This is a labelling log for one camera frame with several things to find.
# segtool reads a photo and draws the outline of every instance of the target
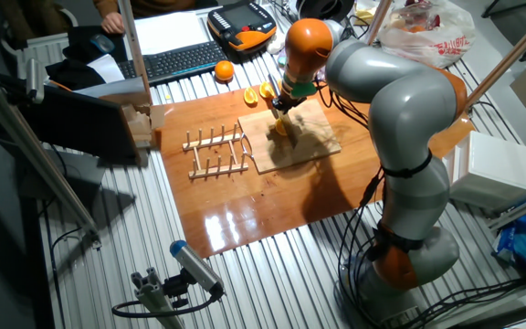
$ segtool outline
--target black monitor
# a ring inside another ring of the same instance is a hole
[[[26,90],[25,80],[0,75],[0,81]],[[135,143],[117,103],[46,86],[42,103],[18,109],[42,142],[96,155],[111,165],[136,165]]]

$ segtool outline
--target wooden cutting board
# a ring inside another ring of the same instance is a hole
[[[298,139],[295,148],[287,137],[276,131],[276,119],[271,111],[238,118],[260,174],[338,153],[342,149],[317,100],[304,101],[288,115]]]

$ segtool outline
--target white paper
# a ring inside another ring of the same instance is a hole
[[[125,80],[115,58],[109,54],[91,61],[87,66],[96,70],[107,83]]]
[[[208,41],[194,12],[173,13],[135,20],[142,55],[187,47]]]
[[[85,88],[83,90],[75,90],[74,92],[98,98],[107,95],[116,95],[140,91],[145,91],[145,88],[143,87],[142,77],[115,81],[112,83],[103,83],[98,86]]]

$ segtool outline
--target robotic arm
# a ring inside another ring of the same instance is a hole
[[[371,103],[369,130],[384,169],[386,202],[376,243],[367,253],[372,266],[355,284],[368,298],[398,295],[433,281],[458,259],[454,238],[434,227],[449,200],[449,181],[428,142],[464,111],[466,88],[444,70],[357,40],[340,42],[334,24],[302,19],[291,27],[274,104],[288,111],[313,94],[309,84],[324,64],[332,91]]]

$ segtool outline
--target orange and black controller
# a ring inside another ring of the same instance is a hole
[[[275,20],[265,9],[245,2],[224,5],[208,13],[208,27],[224,43],[239,52],[258,49],[277,30]]]

